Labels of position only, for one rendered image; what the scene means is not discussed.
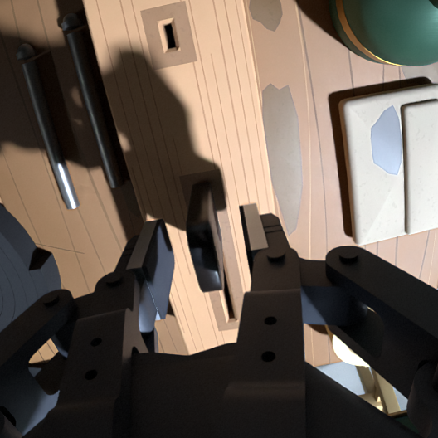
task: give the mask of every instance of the gold rim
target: gold rim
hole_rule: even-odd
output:
[[[343,0],[336,0],[336,8],[338,9],[338,17],[341,22],[341,26],[343,27],[343,31],[347,34],[347,37],[350,39],[352,44],[360,50],[365,56],[371,58],[377,62],[381,62],[383,64],[390,64],[391,66],[402,66],[402,64],[394,64],[393,62],[385,61],[382,58],[371,53],[354,35],[352,28],[348,24],[347,16],[345,15],[345,9],[343,8]]]

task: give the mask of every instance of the black rod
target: black rod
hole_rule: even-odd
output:
[[[76,14],[67,14],[64,17],[64,21],[62,22],[62,30],[64,32],[73,31],[79,26],[80,20]],[[95,84],[93,71],[87,60],[88,55],[84,32],[86,32],[86,27],[82,27],[75,32],[67,33],[66,37],[109,186],[111,188],[120,187],[123,184],[123,178],[121,177],[115,156],[115,149],[120,146],[117,140],[115,140],[117,144],[113,144],[108,134],[107,123],[114,123],[114,121],[105,120],[104,109],[96,91],[97,86]]]
[[[30,60],[35,56],[35,51],[30,44],[22,44],[18,47],[17,59]],[[75,187],[71,181],[71,176],[62,156],[61,147],[56,137],[55,128],[51,119],[49,106],[44,95],[40,73],[35,60],[27,61],[22,64],[24,79],[26,80],[29,95],[31,96],[32,106],[35,111],[36,120],[41,131],[42,139],[46,145],[47,156],[51,164],[51,170],[55,175],[55,180],[60,189],[62,199],[69,210],[79,206]]]

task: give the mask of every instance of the wooden floor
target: wooden floor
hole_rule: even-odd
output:
[[[215,306],[221,300],[197,286],[184,231],[187,188],[181,177],[221,170],[227,208],[220,221],[231,292],[238,300],[251,285],[238,207],[256,202],[260,213],[280,215],[270,183],[262,90],[268,84],[290,88],[299,118],[303,194],[289,240],[299,256],[322,260],[336,246],[354,245],[338,102],[411,85],[405,73],[423,75],[421,69],[414,74],[409,67],[374,64],[350,52],[334,34],[325,0],[283,0],[275,32],[252,18],[249,1],[186,0],[197,61],[158,71],[150,65],[140,12],[172,1],[0,3],[0,197],[36,244],[55,254],[63,287],[74,296],[91,292],[114,269],[143,220],[164,218],[176,256],[173,314],[158,323],[165,353],[196,353],[237,336],[232,324],[218,328],[223,310]],[[116,190],[101,170],[58,25],[84,6],[131,179]],[[47,78],[59,81],[53,82],[51,99],[56,102],[58,92],[65,105],[56,123],[80,200],[74,211],[61,200],[38,133],[15,57],[22,42],[50,51],[42,66]],[[430,72],[425,68],[424,76]],[[433,230],[365,248],[436,288],[435,245]],[[338,361],[327,335],[306,325],[304,338],[309,363]]]

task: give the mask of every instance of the green vase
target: green vase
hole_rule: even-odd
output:
[[[336,31],[362,58],[398,66],[438,61],[438,0],[329,1]]]

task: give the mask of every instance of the metal rod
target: metal rod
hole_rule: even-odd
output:
[[[22,44],[18,47],[17,59],[28,60],[35,56],[35,51],[30,44]],[[51,170],[60,189],[62,199],[69,210],[79,206],[79,201],[71,181],[71,176],[62,156],[61,147],[56,137],[55,128],[51,119],[49,106],[42,88],[41,77],[35,60],[22,64],[24,79],[26,80],[36,120],[40,127],[41,136],[46,145],[47,156],[51,164]]]
[[[62,22],[62,30],[64,32],[73,31],[79,26],[80,20],[76,14],[67,14],[64,17],[64,21]],[[96,91],[97,87],[93,72],[87,60],[88,55],[84,32],[85,28],[83,27],[75,32],[67,33],[66,37],[109,186],[111,188],[120,187],[123,184],[123,179],[114,152],[115,148],[119,148],[119,142],[114,144],[108,134],[107,124],[114,122],[113,120],[105,120],[104,110]]]

